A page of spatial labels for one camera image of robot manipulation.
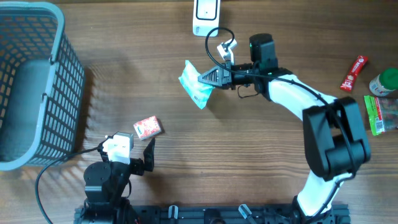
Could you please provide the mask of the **green lid white jar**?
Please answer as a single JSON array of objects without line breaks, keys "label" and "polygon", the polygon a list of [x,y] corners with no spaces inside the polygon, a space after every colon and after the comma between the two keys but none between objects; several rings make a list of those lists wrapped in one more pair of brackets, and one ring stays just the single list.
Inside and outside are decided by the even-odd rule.
[{"label": "green lid white jar", "polygon": [[386,96],[397,90],[397,69],[388,68],[369,83],[371,93],[376,96]]}]

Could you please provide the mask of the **mint green wipes pack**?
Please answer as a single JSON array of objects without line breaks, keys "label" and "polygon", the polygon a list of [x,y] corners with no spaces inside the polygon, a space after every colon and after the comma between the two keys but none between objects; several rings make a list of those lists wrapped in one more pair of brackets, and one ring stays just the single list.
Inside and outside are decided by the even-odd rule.
[{"label": "mint green wipes pack", "polygon": [[202,110],[205,108],[214,87],[200,83],[198,81],[199,76],[200,74],[193,64],[186,60],[185,68],[178,79],[193,102]]}]

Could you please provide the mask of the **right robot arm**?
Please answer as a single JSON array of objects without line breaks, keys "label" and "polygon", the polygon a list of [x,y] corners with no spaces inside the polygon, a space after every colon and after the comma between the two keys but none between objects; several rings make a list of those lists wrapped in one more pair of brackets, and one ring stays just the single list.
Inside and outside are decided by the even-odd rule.
[{"label": "right robot arm", "polygon": [[335,98],[302,83],[290,70],[278,65],[270,34],[249,38],[251,63],[236,65],[230,39],[218,46],[224,63],[198,76],[200,83],[220,89],[254,85],[257,94],[282,105],[303,124],[304,151],[310,168],[304,188],[285,210],[265,208],[264,219],[284,223],[345,223],[346,207],[332,201],[344,182],[356,177],[371,158],[366,131],[357,102]]}]

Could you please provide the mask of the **red Nescafe sachet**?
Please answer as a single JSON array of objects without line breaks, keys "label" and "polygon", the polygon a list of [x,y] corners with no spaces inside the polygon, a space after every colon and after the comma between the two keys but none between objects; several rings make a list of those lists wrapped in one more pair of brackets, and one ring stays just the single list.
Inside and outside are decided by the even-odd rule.
[{"label": "red Nescafe sachet", "polygon": [[359,55],[350,68],[347,76],[340,85],[340,90],[352,92],[359,73],[368,61],[367,56]]}]

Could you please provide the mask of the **green snack bag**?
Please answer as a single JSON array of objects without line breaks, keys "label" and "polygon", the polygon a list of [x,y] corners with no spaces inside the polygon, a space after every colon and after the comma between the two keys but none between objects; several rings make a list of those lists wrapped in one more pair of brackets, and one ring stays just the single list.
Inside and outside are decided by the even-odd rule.
[{"label": "green snack bag", "polygon": [[364,96],[373,136],[397,129],[397,98]]}]

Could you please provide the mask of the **red white small packet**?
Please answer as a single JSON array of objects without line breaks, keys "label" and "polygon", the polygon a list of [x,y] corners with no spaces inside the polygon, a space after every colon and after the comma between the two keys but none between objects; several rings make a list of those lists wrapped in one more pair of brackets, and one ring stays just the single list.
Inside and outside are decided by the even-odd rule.
[{"label": "red white small packet", "polygon": [[133,126],[140,140],[151,138],[162,132],[162,128],[156,116],[138,121],[134,123]]}]

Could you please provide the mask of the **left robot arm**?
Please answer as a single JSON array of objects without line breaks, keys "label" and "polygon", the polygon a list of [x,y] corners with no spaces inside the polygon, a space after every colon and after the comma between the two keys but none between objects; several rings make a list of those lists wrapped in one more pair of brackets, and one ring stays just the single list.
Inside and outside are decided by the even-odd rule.
[{"label": "left robot arm", "polygon": [[155,139],[145,148],[144,159],[130,158],[129,164],[111,161],[104,152],[104,142],[99,143],[98,152],[102,161],[86,168],[86,199],[83,206],[75,210],[74,223],[139,224],[141,219],[127,197],[122,194],[126,186],[132,191],[130,175],[144,175],[154,170]]}]

